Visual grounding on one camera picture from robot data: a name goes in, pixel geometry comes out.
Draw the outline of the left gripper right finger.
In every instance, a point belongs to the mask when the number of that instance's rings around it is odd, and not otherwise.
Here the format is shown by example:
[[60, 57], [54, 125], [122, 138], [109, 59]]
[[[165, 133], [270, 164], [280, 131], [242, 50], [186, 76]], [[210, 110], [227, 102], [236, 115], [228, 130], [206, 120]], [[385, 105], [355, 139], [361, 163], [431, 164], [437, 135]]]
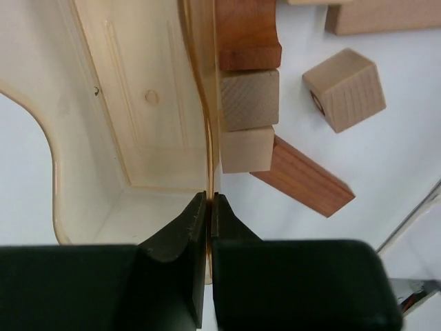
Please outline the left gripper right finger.
[[219, 330], [400, 330], [375, 250], [356, 240], [265, 241], [214, 197], [213, 299]]

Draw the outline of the reddish long plank block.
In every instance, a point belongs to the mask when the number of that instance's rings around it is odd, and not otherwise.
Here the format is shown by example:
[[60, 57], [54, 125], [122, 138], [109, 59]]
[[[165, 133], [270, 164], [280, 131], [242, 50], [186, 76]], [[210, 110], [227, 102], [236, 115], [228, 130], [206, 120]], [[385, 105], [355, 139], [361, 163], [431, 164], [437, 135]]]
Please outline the reddish long plank block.
[[270, 169], [252, 175], [327, 218], [356, 197], [344, 181], [278, 136]]

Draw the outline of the aluminium table frame rail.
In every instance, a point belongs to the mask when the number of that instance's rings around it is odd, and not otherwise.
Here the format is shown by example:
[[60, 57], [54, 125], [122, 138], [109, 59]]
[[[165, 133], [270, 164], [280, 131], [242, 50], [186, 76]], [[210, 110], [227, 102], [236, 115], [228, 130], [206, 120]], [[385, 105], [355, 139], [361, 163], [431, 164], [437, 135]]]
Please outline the aluminium table frame rail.
[[404, 232], [417, 220], [418, 217], [427, 213], [434, 205], [440, 203], [439, 180], [428, 195], [414, 208], [411, 213], [399, 224], [399, 226], [387, 237], [384, 243], [377, 249], [378, 254], [385, 252]]

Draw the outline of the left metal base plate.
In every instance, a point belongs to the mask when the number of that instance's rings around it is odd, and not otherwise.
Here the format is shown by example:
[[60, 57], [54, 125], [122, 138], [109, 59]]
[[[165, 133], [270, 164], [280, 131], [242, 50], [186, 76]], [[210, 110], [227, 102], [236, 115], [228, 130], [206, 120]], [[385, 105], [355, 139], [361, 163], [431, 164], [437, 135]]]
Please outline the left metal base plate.
[[389, 282], [403, 317], [413, 312], [435, 294], [440, 293], [440, 280], [390, 279]]

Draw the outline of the dark red arch block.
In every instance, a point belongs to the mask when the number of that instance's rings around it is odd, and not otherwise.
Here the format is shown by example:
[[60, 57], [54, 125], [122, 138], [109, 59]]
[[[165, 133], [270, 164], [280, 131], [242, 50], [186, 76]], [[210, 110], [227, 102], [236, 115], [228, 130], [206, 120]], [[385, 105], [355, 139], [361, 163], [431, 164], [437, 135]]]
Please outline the dark red arch block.
[[276, 1], [214, 2], [218, 66], [222, 71], [272, 70], [282, 46], [276, 29]]

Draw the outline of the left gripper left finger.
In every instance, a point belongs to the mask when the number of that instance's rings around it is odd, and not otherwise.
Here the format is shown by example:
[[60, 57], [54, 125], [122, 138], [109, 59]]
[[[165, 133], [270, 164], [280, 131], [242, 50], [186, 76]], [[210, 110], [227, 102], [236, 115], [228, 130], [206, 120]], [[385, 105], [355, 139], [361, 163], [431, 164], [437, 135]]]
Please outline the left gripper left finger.
[[205, 286], [205, 193], [138, 245], [1, 249], [2, 330], [196, 330]]

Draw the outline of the light long plank block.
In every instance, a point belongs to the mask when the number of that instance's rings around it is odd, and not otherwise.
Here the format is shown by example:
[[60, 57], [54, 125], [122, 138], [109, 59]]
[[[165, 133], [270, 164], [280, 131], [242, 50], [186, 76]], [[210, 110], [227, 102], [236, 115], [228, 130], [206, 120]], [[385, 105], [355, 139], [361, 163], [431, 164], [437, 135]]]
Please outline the light long plank block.
[[359, 0], [330, 5], [325, 21], [325, 30], [335, 35], [425, 30], [439, 27], [439, 0]]

